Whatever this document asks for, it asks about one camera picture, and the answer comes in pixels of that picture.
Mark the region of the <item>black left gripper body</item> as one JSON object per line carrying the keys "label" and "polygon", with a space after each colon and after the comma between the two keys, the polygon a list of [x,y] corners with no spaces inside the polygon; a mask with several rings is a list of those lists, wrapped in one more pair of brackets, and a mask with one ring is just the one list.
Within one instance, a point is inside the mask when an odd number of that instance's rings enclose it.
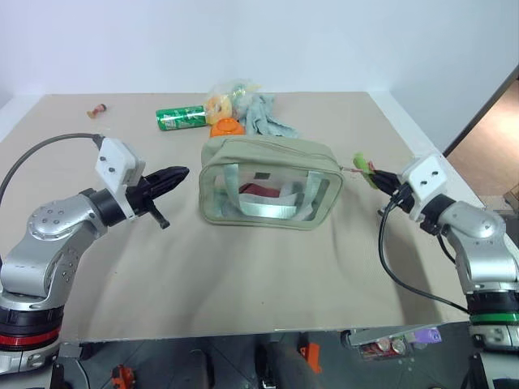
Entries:
{"label": "black left gripper body", "polygon": [[136,216],[149,213],[162,229],[166,229],[170,226],[169,221],[157,209],[154,199],[149,198],[146,193],[149,179],[152,179],[151,174],[141,177],[136,186],[129,187],[126,191],[127,201]]}

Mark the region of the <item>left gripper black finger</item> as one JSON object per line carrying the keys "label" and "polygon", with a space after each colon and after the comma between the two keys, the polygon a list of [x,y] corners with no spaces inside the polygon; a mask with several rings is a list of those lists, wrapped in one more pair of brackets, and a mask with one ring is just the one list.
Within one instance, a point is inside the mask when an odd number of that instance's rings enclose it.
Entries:
{"label": "left gripper black finger", "polygon": [[189,174],[190,170],[185,166],[170,166],[157,170],[152,174],[153,183],[180,183]]}
{"label": "left gripper black finger", "polygon": [[149,198],[157,199],[174,190],[183,181],[184,177],[156,177],[153,180],[149,179],[146,193]]}

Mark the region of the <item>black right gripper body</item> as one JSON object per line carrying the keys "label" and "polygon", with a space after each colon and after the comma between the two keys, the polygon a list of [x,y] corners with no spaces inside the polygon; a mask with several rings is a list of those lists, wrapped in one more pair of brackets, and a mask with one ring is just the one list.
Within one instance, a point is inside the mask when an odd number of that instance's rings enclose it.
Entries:
{"label": "black right gripper body", "polygon": [[394,185],[390,190],[389,209],[399,207],[403,212],[410,212],[414,207],[413,190],[408,182]]}

